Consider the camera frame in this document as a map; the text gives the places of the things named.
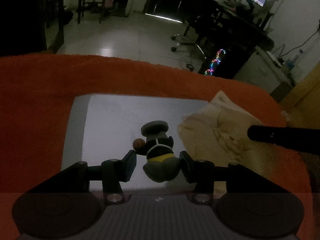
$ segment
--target toy figurine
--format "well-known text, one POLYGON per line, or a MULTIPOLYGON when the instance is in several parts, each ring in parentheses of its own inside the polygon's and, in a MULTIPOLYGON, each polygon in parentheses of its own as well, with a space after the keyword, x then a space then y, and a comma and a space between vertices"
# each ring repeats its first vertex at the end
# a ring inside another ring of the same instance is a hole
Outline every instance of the toy figurine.
POLYGON ((143 139, 134 140, 133 149, 147 157, 143 165, 145 174, 155 182, 173 180, 180 171, 180 159, 173 154, 173 138, 166 135, 169 126, 165 121, 152 121, 141 127, 143 139))

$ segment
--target yellow band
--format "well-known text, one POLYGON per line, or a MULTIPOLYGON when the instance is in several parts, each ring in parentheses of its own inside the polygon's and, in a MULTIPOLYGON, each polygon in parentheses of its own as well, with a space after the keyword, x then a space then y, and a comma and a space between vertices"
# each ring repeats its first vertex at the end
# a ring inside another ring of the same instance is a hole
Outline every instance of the yellow band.
POLYGON ((147 162, 163 162, 165 159, 167 158, 172 158, 174 157, 174 154, 173 153, 168 153, 168 154, 165 154, 165 155, 161 155, 161 156, 158 156, 158 157, 154 157, 154 158, 150 158, 147 160, 147 162))

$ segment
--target orange blanket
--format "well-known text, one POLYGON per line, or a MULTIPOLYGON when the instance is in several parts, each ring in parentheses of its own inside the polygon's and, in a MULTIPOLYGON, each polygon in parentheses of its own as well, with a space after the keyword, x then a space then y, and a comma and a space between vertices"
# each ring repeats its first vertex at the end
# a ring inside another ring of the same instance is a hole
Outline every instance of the orange blanket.
MULTIPOLYGON (((266 125, 285 126, 280 106, 265 91, 241 82, 151 65, 76 55, 0 58, 0 190, 25 192, 60 171, 64 137, 74 97, 91 93, 211 100, 222 90, 266 125)), ((307 169, 297 152, 282 151, 272 180, 299 192, 305 217, 298 232, 314 236, 307 169)), ((11 206, 19 194, 0 194, 1 239, 19 233, 11 206)))

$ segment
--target metal screw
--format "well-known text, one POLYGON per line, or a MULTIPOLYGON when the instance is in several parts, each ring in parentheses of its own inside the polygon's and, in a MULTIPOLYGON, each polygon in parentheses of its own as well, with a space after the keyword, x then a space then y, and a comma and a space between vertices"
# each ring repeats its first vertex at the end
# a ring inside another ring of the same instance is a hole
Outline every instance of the metal screw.
POLYGON ((122 196, 120 194, 114 193, 107 196, 107 200, 110 202, 119 202, 122 200, 122 196))
POLYGON ((195 195, 195 200, 198 202, 207 202, 210 200, 210 196, 207 194, 197 194, 195 195))

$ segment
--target gray ribbed surface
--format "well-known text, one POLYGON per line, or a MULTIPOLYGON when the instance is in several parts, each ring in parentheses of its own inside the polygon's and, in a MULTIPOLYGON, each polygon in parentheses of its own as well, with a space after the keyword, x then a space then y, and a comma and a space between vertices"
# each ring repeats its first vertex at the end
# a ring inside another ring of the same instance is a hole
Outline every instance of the gray ribbed surface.
MULTIPOLYGON (((33 240, 23 235, 19 240, 33 240)), ((67 240, 246 240, 226 228, 204 205, 185 195, 133 195, 121 205, 106 208, 98 222, 67 240)), ((283 240, 296 240, 293 235, 283 240)))

